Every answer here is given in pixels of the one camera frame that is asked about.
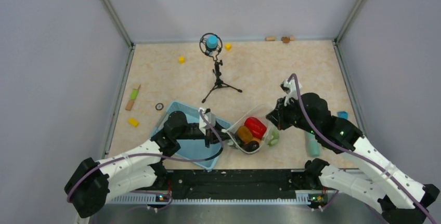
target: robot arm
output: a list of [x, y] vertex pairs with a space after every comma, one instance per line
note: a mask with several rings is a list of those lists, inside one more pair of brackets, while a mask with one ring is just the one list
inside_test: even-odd
[[[413, 200], [397, 187], [391, 177], [403, 185], [424, 208], [435, 201], [439, 190], [433, 185], [423, 185], [405, 175], [373, 147], [360, 129], [346, 119], [332, 116], [325, 100], [315, 93], [306, 93], [300, 96], [303, 106], [310, 121], [322, 135], [315, 133], [302, 112], [297, 96], [299, 94], [296, 87], [292, 85], [293, 83], [294, 80], [291, 79], [282, 83], [281, 87], [288, 95], [277, 100], [275, 109], [267, 115], [267, 119], [279, 129], [294, 126], [315, 134], [317, 141], [322, 146], [353, 162], [372, 181], [357, 180], [320, 159], [315, 159], [312, 163], [315, 166], [309, 168], [311, 166], [309, 165], [306, 168], [306, 173], [309, 169], [309, 171], [313, 171], [311, 175], [318, 178], [317, 183], [320, 185], [341, 190], [367, 203], [382, 213], [390, 223], [398, 223], [398, 220], [403, 220], [403, 218], [413, 220], [408, 223], [424, 222], [425, 214], [416, 208]], [[349, 150], [349, 153], [342, 152], [338, 147]], [[385, 172], [361, 159], [360, 156], [374, 161], [384, 168]]]
[[[216, 118], [209, 109], [200, 108], [200, 111], [222, 139], [229, 138], [228, 134], [222, 132], [224, 128], [216, 123]], [[98, 212], [116, 196], [152, 186], [157, 182], [157, 175], [163, 168], [162, 165], [157, 165], [180, 149], [177, 140], [186, 139], [204, 139], [207, 147], [219, 142], [206, 122], [188, 123], [183, 112], [172, 112], [163, 128], [143, 144], [107, 159], [85, 159], [64, 188], [68, 201], [74, 205], [81, 218], [86, 218]]]

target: tripod leg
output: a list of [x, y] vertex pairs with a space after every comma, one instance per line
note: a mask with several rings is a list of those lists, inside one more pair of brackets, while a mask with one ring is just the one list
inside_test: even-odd
[[208, 92], [207, 96], [205, 96], [204, 99], [202, 99], [202, 103], [205, 103], [207, 97], [211, 94], [212, 91], [214, 91], [215, 89], [217, 89], [217, 86], [214, 85], [213, 88], [211, 88], [211, 90]]
[[234, 90], [236, 90], [236, 91], [238, 91], [238, 92], [242, 92], [242, 90], [241, 89], [237, 89], [237, 88], [235, 88], [235, 87], [233, 87], [233, 86], [231, 86], [231, 85], [229, 85], [229, 84], [226, 84], [226, 83], [222, 83], [222, 85], [224, 85], [224, 86], [226, 86], [226, 87], [230, 87], [230, 88], [232, 88], [232, 89], [234, 89]]

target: red bell pepper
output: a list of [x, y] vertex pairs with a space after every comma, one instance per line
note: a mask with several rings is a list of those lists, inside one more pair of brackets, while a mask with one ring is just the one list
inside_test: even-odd
[[245, 120], [244, 124], [253, 134], [253, 137], [262, 139], [266, 132], [266, 126], [257, 118], [250, 116]]

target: black ring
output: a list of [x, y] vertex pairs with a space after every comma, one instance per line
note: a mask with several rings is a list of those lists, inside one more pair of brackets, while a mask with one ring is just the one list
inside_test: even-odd
[[157, 111], [160, 111], [160, 110], [164, 109], [164, 105], [162, 103], [157, 103], [155, 108]]

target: floor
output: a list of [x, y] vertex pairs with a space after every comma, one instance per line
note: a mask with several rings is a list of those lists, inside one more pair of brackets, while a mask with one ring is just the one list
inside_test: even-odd
[[[230, 51], [223, 50], [219, 58], [224, 82], [243, 90], [238, 93], [229, 88], [214, 91], [207, 101], [201, 100], [212, 88], [214, 64], [197, 43], [136, 45], [123, 102], [113, 135], [110, 155], [127, 151], [145, 142], [164, 111], [174, 100], [195, 108], [211, 108], [218, 117], [232, 123], [261, 104], [274, 107], [284, 96], [280, 83], [296, 73], [303, 85], [302, 93], [315, 92], [328, 102], [333, 114], [337, 111], [355, 117], [331, 41], [232, 42]], [[180, 64], [178, 58], [185, 57]], [[126, 111], [132, 86], [141, 83], [133, 109]], [[138, 127], [127, 120], [133, 117]], [[354, 165], [329, 150], [322, 150], [321, 159], [340, 168]], [[273, 147], [262, 147], [253, 155], [227, 147], [219, 157], [215, 169], [303, 168], [307, 160], [305, 135], [294, 127], [280, 134], [280, 142]], [[192, 163], [165, 161], [168, 169], [201, 169]]]

